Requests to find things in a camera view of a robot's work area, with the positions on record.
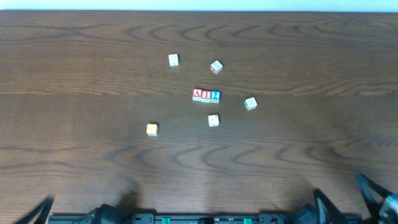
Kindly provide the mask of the red letter I wooden block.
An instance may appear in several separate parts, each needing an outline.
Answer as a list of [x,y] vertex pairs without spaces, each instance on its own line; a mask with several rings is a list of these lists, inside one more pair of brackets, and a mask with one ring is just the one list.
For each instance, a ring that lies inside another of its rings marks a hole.
[[202,90],[201,91],[201,102],[209,103],[211,101],[211,91],[210,90]]

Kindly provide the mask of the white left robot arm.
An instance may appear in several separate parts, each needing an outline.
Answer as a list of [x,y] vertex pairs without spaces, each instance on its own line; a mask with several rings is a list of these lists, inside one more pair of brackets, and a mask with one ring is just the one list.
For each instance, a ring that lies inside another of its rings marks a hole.
[[82,215],[50,215],[54,198],[41,201],[33,210],[24,215],[15,224],[130,224],[130,214],[110,205],[102,204],[92,212]]

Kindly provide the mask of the red letter A wooden block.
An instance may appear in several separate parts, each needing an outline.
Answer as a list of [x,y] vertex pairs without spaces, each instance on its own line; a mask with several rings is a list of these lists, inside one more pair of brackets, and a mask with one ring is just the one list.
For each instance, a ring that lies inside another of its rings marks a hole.
[[201,101],[202,89],[194,88],[192,92],[193,101]]

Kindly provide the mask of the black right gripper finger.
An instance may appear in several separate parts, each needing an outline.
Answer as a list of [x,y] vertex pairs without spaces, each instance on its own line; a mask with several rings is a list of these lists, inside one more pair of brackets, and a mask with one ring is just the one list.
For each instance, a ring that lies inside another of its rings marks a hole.
[[356,182],[373,220],[379,219],[379,211],[385,198],[393,193],[375,183],[362,173],[356,174]]
[[315,189],[313,196],[317,206],[317,217],[319,224],[348,224],[347,218],[331,202],[331,200],[320,190]]

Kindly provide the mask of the blue number 2 wooden block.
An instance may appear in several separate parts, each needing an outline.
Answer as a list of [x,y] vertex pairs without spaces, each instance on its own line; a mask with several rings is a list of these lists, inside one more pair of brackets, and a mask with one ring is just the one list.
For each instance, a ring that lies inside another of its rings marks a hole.
[[211,91],[211,98],[210,98],[210,102],[211,103],[219,103],[220,102],[220,98],[221,98],[221,92],[220,91],[215,91],[215,90]]

